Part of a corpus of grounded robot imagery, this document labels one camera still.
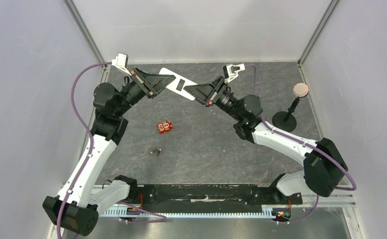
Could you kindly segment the white remote control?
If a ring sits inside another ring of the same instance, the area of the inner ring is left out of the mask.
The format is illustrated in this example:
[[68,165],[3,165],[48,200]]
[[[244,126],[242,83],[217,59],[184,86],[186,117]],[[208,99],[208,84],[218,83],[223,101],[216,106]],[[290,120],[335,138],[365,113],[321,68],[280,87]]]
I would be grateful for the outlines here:
[[192,96],[189,92],[187,92],[184,88],[187,86],[195,86],[197,83],[167,69],[167,68],[161,68],[160,72],[161,75],[173,75],[175,76],[175,79],[166,86],[166,89],[187,98],[188,100],[194,101],[195,97]]

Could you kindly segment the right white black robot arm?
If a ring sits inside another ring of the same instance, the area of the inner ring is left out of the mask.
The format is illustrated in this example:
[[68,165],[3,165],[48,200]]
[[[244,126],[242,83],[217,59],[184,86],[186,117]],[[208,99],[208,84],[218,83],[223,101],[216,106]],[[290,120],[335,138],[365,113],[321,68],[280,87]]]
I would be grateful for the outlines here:
[[281,174],[272,182],[269,195],[274,202],[283,203],[295,193],[329,197],[340,189],[339,183],[348,175],[348,169],[333,141],[299,137],[262,120],[259,97],[249,94],[237,99],[223,77],[183,89],[202,105],[217,106],[234,118],[233,128],[239,138],[274,149],[303,167],[299,172]]

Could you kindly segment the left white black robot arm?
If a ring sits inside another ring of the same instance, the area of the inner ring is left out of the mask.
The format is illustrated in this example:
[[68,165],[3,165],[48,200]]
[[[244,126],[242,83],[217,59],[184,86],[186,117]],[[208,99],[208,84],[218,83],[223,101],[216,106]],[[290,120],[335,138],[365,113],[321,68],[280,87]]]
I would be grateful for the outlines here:
[[56,196],[47,196],[43,209],[57,226],[77,235],[87,236],[96,226],[99,216],[112,205],[124,200],[133,203],[138,199],[137,180],[119,175],[111,184],[92,194],[96,180],[120,143],[128,125],[123,115],[142,98],[153,99],[176,77],[174,75],[150,74],[133,68],[131,81],[116,89],[112,84],[99,84],[94,90],[95,120],[92,127],[82,125],[88,133],[89,142],[67,183]]

